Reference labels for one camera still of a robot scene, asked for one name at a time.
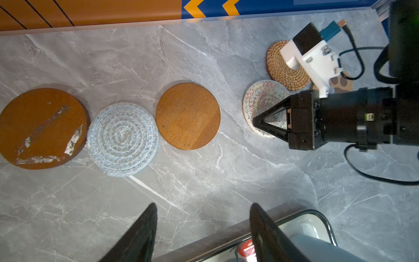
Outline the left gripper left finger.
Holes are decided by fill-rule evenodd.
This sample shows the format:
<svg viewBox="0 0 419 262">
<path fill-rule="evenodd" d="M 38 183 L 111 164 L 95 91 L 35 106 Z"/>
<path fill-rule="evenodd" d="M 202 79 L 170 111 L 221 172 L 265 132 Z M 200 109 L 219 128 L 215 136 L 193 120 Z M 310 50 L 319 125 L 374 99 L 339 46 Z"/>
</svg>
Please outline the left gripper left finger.
<svg viewBox="0 0 419 262">
<path fill-rule="evenodd" d="M 157 206 L 151 203 L 102 262 L 150 262 L 157 233 Z"/>
</svg>

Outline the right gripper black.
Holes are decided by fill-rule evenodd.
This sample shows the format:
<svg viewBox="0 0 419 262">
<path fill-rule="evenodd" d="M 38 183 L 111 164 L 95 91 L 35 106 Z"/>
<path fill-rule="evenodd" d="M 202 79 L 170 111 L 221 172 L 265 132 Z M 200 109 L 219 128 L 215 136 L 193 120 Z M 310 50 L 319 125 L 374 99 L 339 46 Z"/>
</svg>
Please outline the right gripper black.
<svg viewBox="0 0 419 262">
<path fill-rule="evenodd" d="M 330 142 L 363 150 L 390 144 L 393 90 L 360 88 L 320 98 L 317 90 L 292 95 L 253 119 L 253 126 L 288 142 L 290 149 L 316 150 Z"/>
</svg>

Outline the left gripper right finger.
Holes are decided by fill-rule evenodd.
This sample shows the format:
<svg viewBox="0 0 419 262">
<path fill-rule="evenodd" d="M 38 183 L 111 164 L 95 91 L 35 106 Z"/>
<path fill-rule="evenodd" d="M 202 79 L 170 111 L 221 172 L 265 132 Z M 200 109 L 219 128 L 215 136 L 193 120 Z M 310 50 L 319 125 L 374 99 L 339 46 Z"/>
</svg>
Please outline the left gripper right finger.
<svg viewBox="0 0 419 262">
<path fill-rule="evenodd" d="M 257 261 L 308 261 L 259 204 L 252 204 L 249 221 Z"/>
</svg>

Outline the colourful zigzag rope coaster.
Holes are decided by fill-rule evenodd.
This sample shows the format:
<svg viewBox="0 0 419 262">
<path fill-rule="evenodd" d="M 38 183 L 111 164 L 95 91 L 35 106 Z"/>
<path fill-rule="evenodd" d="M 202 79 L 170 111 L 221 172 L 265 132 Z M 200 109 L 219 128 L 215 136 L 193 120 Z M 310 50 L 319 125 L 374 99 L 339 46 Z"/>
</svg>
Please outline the colourful zigzag rope coaster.
<svg viewBox="0 0 419 262">
<path fill-rule="evenodd" d="M 254 127 L 253 119 L 290 96 L 290 92 L 279 82 L 261 80 L 254 83 L 245 93 L 242 103 L 244 119 L 253 132 L 266 137 L 274 136 Z"/>
</svg>

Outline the woven rattan round coaster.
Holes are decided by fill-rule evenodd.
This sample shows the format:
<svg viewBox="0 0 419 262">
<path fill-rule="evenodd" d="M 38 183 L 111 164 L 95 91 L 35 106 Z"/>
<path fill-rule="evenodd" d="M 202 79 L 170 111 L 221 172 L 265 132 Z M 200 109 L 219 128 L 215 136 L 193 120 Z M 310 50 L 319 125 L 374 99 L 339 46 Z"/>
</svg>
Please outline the woven rattan round coaster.
<svg viewBox="0 0 419 262">
<path fill-rule="evenodd" d="M 286 40 L 277 41 L 269 47 L 266 54 L 267 69 L 272 80 L 281 83 L 289 91 L 298 91 L 310 83 L 310 78 L 302 68 L 294 70 L 285 63 L 280 50 L 287 43 Z"/>
</svg>

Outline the light wooden round coaster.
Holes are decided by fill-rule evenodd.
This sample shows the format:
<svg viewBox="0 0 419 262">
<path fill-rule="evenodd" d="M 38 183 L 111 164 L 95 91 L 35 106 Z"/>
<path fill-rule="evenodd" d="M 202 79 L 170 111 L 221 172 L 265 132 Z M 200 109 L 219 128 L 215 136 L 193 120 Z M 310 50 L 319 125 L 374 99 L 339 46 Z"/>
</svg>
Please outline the light wooden round coaster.
<svg viewBox="0 0 419 262">
<path fill-rule="evenodd" d="M 157 126 L 162 137 L 180 150 L 206 146 L 218 133 L 221 113 L 214 95 L 195 83 L 170 87 L 156 109 Z"/>
</svg>

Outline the paw shaped brown coaster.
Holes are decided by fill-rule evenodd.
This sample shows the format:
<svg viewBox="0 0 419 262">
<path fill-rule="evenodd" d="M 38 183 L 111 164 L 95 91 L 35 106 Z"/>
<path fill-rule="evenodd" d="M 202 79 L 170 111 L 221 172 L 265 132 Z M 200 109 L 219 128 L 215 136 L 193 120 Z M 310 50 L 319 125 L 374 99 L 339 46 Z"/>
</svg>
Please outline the paw shaped brown coaster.
<svg viewBox="0 0 419 262">
<path fill-rule="evenodd" d="M 334 93 L 347 93 L 353 91 L 353 81 L 343 78 L 342 76 L 337 76 L 329 80 L 331 88 L 333 88 Z"/>
</svg>

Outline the light blue rope coaster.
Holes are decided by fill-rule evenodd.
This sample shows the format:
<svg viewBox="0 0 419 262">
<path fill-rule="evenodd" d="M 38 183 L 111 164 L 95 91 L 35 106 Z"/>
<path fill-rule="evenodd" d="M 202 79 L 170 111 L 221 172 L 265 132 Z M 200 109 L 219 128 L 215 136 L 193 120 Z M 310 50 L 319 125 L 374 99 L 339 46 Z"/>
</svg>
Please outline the light blue rope coaster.
<svg viewBox="0 0 419 262">
<path fill-rule="evenodd" d="M 104 174 L 122 178 L 143 170 L 156 155 L 160 134 L 153 115 L 135 103 L 102 109 L 87 134 L 88 152 Z"/>
</svg>

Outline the dark glossy wooden coaster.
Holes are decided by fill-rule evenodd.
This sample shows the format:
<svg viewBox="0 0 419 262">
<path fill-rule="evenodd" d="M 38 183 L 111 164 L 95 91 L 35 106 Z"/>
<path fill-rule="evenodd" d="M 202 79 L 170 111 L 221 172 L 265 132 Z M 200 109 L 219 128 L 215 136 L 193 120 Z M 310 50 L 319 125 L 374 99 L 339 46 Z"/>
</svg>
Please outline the dark glossy wooden coaster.
<svg viewBox="0 0 419 262">
<path fill-rule="evenodd" d="M 36 88 L 1 112 L 1 155 L 29 170 L 50 169 L 76 157 L 91 123 L 82 102 L 56 88 Z"/>
</svg>

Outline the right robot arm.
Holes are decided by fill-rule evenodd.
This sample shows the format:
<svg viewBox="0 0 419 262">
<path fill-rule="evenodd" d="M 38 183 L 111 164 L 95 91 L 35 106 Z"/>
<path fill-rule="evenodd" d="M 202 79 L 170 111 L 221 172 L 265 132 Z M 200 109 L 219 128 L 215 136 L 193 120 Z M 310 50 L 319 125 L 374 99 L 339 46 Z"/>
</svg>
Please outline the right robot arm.
<svg viewBox="0 0 419 262">
<path fill-rule="evenodd" d="M 390 42 L 374 63 L 381 88 L 332 93 L 329 81 L 343 72 L 325 37 L 308 24 L 281 54 L 288 67 L 302 67 L 316 90 L 289 96 L 253 119 L 253 126 L 287 142 L 316 150 L 329 142 L 357 149 L 419 143 L 419 3 L 390 5 Z"/>
</svg>

